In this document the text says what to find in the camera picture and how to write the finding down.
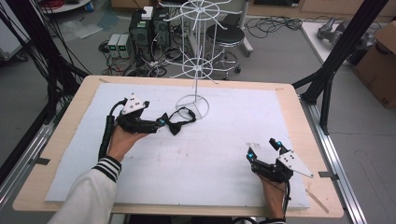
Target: metal frame leg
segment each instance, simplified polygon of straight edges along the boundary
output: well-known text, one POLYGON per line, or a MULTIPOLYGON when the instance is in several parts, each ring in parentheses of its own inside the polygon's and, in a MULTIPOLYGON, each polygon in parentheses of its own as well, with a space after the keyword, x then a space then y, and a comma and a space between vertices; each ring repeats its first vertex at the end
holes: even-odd
POLYGON ((335 73, 340 68, 344 60, 355 48, 355 44, 361 39, 370 25, 373 23, 379 12, 387 4, 388 0, 365 0, 356 12, 352 21, 341 35, 337 44, 335 44, 332 52, 327 60, 319 68, 319 70, 309 77, 305 77, 295 83, 295 89, 312 82, 308 90, 302 94, 302 100, 314 105, 324 91, 323 107, 320 114, 320 126, 323 132, 329 134, 327 130, 330 94, 332 92, 332 80, 335 73))

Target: white sleeve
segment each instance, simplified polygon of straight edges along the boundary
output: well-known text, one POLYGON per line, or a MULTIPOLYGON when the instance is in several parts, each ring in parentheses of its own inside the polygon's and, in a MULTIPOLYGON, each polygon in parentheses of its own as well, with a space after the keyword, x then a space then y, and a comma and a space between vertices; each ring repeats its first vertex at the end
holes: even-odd
POLYGON ((74 182, 63 206, 49 223, 107 224, 116 197, 116 180, 120 170, 120 163, 111 157, 99 160, 96 166, 74 182))

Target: desk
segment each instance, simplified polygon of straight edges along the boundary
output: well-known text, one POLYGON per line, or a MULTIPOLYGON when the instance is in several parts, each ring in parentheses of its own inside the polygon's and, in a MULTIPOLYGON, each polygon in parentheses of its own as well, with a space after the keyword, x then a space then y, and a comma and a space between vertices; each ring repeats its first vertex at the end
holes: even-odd
MULTIPOLYGON (((50 159, 48 165, 36 165, 27 178, 13 206, 19 211, 57 211, 60 203, 45 202, 56 169, 64 150, 73 138, 84 112, 88 108, 96 89, 101 83, 133 83, 163 86, 191 86, 190 79, 175 78, 142 78, 142 77, 86 77, 78 90, 73 102, 68 107, 56 131, 41 154, 42 158, 50 159)), ((344 214, 338 196, 330 178, 320 178, 319 171, 326 171, 318 146, 305 118, 304 111, 297 98, 294 88, 289 84, 253 83, 220 81, 215 84, 209 80, 200 80, 200 87, 236 88, 275 91, 283 117, 289 130, 293 149, 304 160, 314 173, 313 179, 304 177, 306 193, 311 207, 305 210, 289 210, 288 217, 340 217, 344 214)), ((186 216, 252 216, 265 217, 266 210, 251 207, 214 207, 214 206, 173 206, 173 205, 141 205, 115 204, 114 213, 124 214, 167 214, 186 216)))

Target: white sheet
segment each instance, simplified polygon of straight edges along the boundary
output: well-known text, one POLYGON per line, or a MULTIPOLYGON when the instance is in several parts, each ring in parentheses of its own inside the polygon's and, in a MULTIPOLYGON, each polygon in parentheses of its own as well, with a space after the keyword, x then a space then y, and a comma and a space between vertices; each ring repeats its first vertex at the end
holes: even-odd
MULTIPOLYGON (((134 92, 150 101, 142 119, 170 115, 191 87, 104 83, 98 88, 62 157, 46 201, 65 200, 74 180, 97 162, 106 115, 134 92)), ((136 143, 122 162, 116 203, 263 206, 262 184, 250 170, 248 146, 259 159, 274 163, 271 137, 291 149, 274 91, 199 88, 209 114, 173 136, 168 127, 136 143)), ((177 116, 172 121, 181 120, 177 116)), ((303 181, 294 173, 289 208, 309 207, 303 181)))

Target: hand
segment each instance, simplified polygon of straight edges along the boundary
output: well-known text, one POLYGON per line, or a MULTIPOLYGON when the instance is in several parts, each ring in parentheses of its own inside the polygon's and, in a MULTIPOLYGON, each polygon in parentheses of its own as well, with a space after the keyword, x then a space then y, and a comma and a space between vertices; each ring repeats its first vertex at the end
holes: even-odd
POLYGON ((283 199, 285 197, 285 183, 276 183, 260 176, 264 197, 269 208, 269 218, 283 218, 283 199))
POLYGON ((134 146, 137 140, 146 137, 148 133, 127 133, 120 126, 114 129, 111 137, 110 148, 107 156, 110 156, 117 161, 122 161, 125 154, 134 146))

